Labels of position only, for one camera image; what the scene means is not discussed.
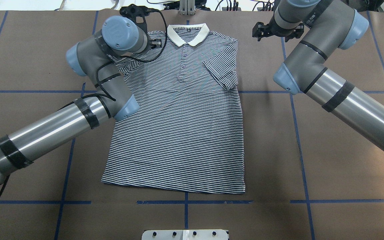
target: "shirt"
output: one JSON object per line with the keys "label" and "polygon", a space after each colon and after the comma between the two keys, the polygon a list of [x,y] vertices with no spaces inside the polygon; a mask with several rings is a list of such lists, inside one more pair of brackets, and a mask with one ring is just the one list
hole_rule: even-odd
{"label": "shirt", "polygon": [[[154,61],[118,64],[139,110],[116,122],[102,182],[244,193],[238,41],[207,25],[170,25]],[[162,39],[165,32],[150,32]],[[161,48],[148,52],[153,59]]]}

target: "white collar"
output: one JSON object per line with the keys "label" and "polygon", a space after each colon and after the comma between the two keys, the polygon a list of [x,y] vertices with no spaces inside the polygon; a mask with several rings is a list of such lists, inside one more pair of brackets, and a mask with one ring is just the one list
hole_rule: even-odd
{"label": "white collar", "polygon": [[171,39],[171,41],[173,41],[178,47],[182,46],[183,44],[186,44],[186,42],[175,32],[175,29],[177,28],[182,28],[182,29],[201,28],[201,31],[199,31],[198,35],[196,35],[196,37],[192,41],[187,43],[192,47],[204,41],[204,39],[207,37],[208,33],[210,32],[210,29],[207,27],[207,24],[205,23],[195,24],[195,25],[169,25],[167,27],[167,35]]}

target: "blue joint cap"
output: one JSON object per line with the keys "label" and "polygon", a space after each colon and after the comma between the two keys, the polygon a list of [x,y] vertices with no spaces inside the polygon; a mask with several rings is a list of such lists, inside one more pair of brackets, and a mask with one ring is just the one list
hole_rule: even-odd
{"label": "blue joint cap", "polygon": [[139,40],[139,29],[128,18],[109,17],[102,26],[102,36],[108,46],[116,50],[129,50]]}
{"label": "blue joint cap", "polygon": [[307,8],[319,3],[321,0],[287,0],[290,5],[298,8]]}
{"label": "blue joint cap", "polygon": [[348,35],[346,36],[343,43],[339,46],[340,49],[346,50],[352,47],[368,29],[368,20],[361,16],[356,9],[355,16],[353,18],[352,26],[349,29]]}
{"label": "blue joint cap", "polygon": [[300,92],[300,88],[288,70],[285,63],[282,63],[278,71],[273,75],[273,80],[279,86],[287,90],[293,95],[296,95]]}
{"label": "blue joint cap", "polygon": [[66,52],[66,61],[76,74],[80,76],[87,76],[79,65],[78,53],[76,52],[78,44],[79,43],[75,44]]}
{"label": "blue joint cap", "polygon": [[116,121],[122,121],[125,118],[133,115],[139,110],[139,104],[134,98],[134,94],[131,95],[130,99],[122,107],[122,109],[113,117]]}

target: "white bracket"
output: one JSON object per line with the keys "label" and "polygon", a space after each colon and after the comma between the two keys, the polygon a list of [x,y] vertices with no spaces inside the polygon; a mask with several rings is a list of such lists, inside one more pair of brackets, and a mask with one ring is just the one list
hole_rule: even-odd
{"label": "white bracket", "polygon": [[195,0],[180,0],[180,15],[195,15]]}
{"label": "white bracket", "polygon": [[222,229],[200,230],[147,230],[142,240],[229,240],[229,231]]}

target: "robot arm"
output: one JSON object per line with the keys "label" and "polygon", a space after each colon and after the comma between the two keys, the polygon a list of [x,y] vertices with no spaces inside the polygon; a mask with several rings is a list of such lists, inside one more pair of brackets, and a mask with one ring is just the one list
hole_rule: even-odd
{"label": "robot arm", "polygon": [[297,37],[300,22],[311,29],[273,80],[291,94],[302,91],[384,151],[384,106],[323,65],[334,50],[359,40],[368,21],[338,0],[281,0],[268,25],[256,24],[253,37]]}
{"label": "robot arm", "polygon": [[[134,5],[123,11],[148,11],[148,15],[154,10]],[[77,74],[88,76],[97,93],[76,99],[38,122],[0,138],[0,185],[12,172],[109,118],[119,121],[134,114],[139,105],[114,63],[126,52],[146,53],[155,47],[152,43],[146,31],[130,18],[112,16],[102,30],[69,49],[66,58],[70,67]]]}

